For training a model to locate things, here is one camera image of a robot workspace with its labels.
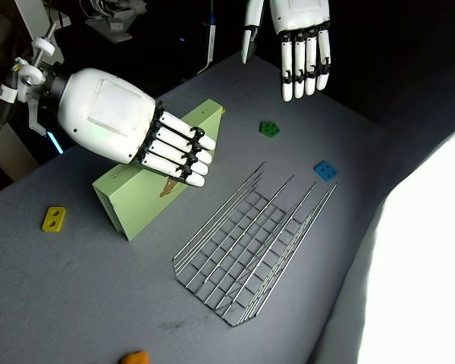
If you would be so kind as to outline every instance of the yellow toy piece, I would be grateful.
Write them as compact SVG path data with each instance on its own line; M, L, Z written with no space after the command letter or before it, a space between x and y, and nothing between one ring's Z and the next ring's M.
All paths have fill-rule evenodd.
M45 215L42 229L47 232L59 232L64 222L66 209L64 207L49 207L47 215Z
M126 355L121 361L120 364L149 364L150 358L149 354L145 351L140 351L138 353L133 353Z

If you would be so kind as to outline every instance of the wire basket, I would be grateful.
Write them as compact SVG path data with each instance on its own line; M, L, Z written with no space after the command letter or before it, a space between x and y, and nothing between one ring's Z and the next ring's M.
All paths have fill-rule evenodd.
M175 276L229 325L255 318L330 199L335 184L300 219L307 193L287 212L256 188L261 164L174 257Z

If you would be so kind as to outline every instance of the blue light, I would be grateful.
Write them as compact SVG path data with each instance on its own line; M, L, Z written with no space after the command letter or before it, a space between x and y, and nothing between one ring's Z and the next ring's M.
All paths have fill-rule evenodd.
M58 150L59 154L64 153L62 150L61 146L59 145L58 141L55 139L55 136L53 133L50 131L47 132L47 135L49 135L49 138L51 138L52 142L54 143L55 148Z

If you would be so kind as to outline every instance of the blue block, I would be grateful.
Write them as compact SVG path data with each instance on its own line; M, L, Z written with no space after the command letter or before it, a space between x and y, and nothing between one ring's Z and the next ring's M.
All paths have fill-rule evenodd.
M335 178L339 174L337 169L332 167L329 163L327 162L321 162L317 164L313 170L318 174L322 180L325 182L330 181L332 178Z

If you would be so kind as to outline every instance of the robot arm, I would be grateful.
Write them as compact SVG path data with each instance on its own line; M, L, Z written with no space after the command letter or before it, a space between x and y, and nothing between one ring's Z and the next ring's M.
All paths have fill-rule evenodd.
M254 54L263 5L264 0L248 1L241 52L243 63ZM310 96L315 86L323 90L331 67L328 0L270 0L270 8L275 31L281 37L283 100L290 101L293 94L297 99L304 93Z
M48 37L42 40L50 45ZM85 69L63 77L40 71L39 51L33 64L17 59L10 72L12 81L8 77L2 85L0 126L18 99L29 104L29 125L42 134L45 129L37 123L35 111L40 99L52 100L58 123L80 146L115 162L137 162L180 182L204 185L203 176L212 161L207 150L215 148L215 141L202 129L191 127L141 89L112 74Z

